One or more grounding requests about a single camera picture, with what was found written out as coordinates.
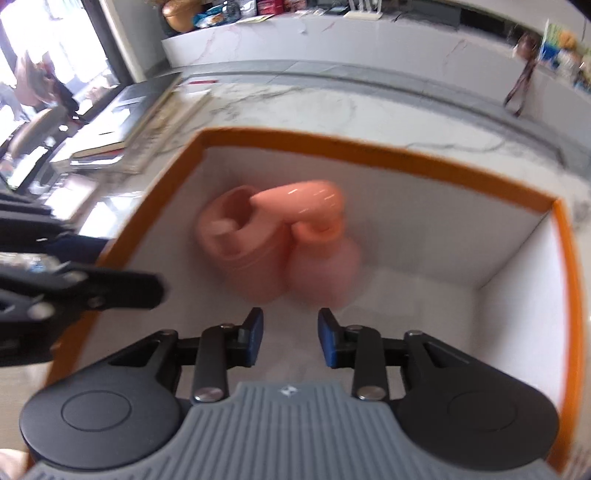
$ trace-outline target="gold pot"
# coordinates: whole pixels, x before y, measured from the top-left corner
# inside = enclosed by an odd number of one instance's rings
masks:
[[[186,33],[193,30],[193,17],[202,11],[201,0],[170,0],[162,14],[171,28]]]

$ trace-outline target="white marble surface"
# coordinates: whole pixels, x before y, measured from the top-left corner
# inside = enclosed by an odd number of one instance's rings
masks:
[[[442,84],[498,105],[523,71],[524,62],[513,58],[510,46],[502,42],[404,17],[393,20],[284,14],[258,24],[192,31],[164,40],[163,46],[173,67],[248,60],[330,61],[401,73],[414,88],[423,84],[426,92]],[[532,77],[524,116],[591,148],[591,96],[542,69]]]
[[[108,188],[121,213],[111,233],[130,215],[143,192],[196,131],[213,126],[254,126],[308,131],[407,147],[484,168],[563,197],[573,217],[581,267],[591,298],[591,186],[555,160],[522,144],[458,119],[401,103],[332,90],[223,84],[213,87],[207,104],[175,135],[141,175]],[[86,233],[106,234],[100,219]],[[587,385],[591,386],[591,375]],[[591,393],[582,408],[580,445],[591,445]]]
[[[567,0],[459,0],[460,4],[481,8],[505,18],[544,31],[546,21],[564,25],[575,33],[577,38],[585,34],[585,17]]]

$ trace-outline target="metal screw head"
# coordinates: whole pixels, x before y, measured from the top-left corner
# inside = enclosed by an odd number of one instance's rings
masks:
[[[97,309],[105,304],[105,299],[103,297],[92,297],[86,303],[91,309]]]
[[[357,398],[360,400],[378,401],[386,396],[386,391],[376,385],[366,385],[357,390]]]
[[[219,401],[223,397],[223,391],[218,387],[203,387],[195,392],[195,400],[204,403]]]
[[[40,301],[27,310],[27,316],[31,320],[47,320],[53,317],[55,313],[56,308],[46,301]]]
[[[62,275],[62,277],[71,283],[80,283],[88,279],[88,275],[86,273],[80,272],[78,270],[66,272]]]

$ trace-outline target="gray ribbed gripper base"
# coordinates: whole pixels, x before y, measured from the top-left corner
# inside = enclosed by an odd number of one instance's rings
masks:
[[[25,480],[557,480],[542,460],[506,472],[448,465],[416,447],[388,406],[336,382],[249,382],[194,406],[155,454],[108,472],[35,465]]]

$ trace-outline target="package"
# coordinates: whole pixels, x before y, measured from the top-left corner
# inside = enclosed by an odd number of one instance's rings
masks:
[[[560,50],[556,60],[558,62],[556,73],[569,83],[576,82],[583,61],[581,55],[575,51]]]
[[[552,69],[556,69],[559,64],[558,53],[561,50],[575,51],[577,46],[577,39],[572,32],[547,21],[538,61]]]
[[[261,0],[257,3],[259,15],[282,14],[283,0]]]
[[[308,8],[306,0],[284,0],[283,8],[286,12],[297,12]]]
[[[587,49],[581,59],[574,86],[586,93],[591,93],[591,49]]]
[[[205,13],[195,15],[193,22],[197,28],[209,28],[223,25],[226,22],[222,14],[223,5],[211,7]]]

